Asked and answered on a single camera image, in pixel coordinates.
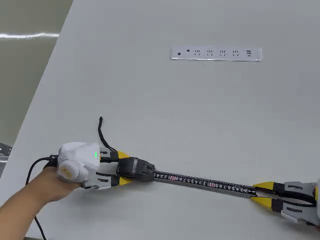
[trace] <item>gray floor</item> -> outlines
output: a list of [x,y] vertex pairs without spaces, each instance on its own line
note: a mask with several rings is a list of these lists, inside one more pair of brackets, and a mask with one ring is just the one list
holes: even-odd
[[71,4],[1,1],[0,143],[13,146]]

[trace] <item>white plastic housing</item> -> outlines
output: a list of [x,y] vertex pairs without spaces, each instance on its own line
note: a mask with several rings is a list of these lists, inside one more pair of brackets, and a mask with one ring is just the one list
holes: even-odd
[[96,142],[69,142],[62,145],[58,155],[60,178],[67,182],[84,183],[100,166],[100,147]]

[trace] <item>metal bracket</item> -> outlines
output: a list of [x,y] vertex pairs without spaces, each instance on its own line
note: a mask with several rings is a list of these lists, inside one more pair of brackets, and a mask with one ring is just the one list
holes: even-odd
[[5,145],[4,143],[0,142],[0,156],[3,155],[8,157],[11,153],[11,150],[11,146]]

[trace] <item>white table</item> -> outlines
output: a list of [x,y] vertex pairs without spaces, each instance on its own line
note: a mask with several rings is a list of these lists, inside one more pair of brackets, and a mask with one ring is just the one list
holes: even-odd
[[[0,181],[98,141],[159,170],[251,185],[320,168],[319,1],[75,0]],[[263,62],[170,60],[174,45],[263,48]],[[79,189],[38,215],[54,240],[319,239],[248,199],[164,183]],[[40,237],[33,224],[30,237]]]

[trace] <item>measuring tape blade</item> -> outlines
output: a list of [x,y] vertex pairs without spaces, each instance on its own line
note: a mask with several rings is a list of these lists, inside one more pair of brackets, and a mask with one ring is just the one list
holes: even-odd
[[227,194],[238,195],[241,197],[256,197],[256,188],[254,186],[240,185],[230,182],[205,179],[201,177],[186,176],[176,173],[157,171],[153,173],[153,180],[156,182],[182,185],[197,189],[205,189],[215,192],[224,192]]

